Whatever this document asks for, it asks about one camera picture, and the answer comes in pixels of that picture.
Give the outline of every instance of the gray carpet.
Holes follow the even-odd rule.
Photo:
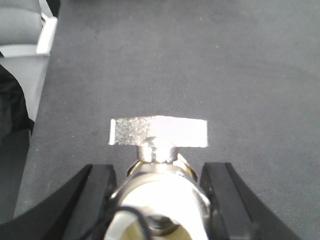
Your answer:
[[[208,120],[210,147],[304,240],[320,239],[318,0],[65,0],[16,215],[86,163],[114,164],[135,147],[107,146],[111,118]]]

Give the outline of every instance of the gray fabric seat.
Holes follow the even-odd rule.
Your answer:
[[[37,44],[41,30],[38,0],[0,0],[0,46]]]

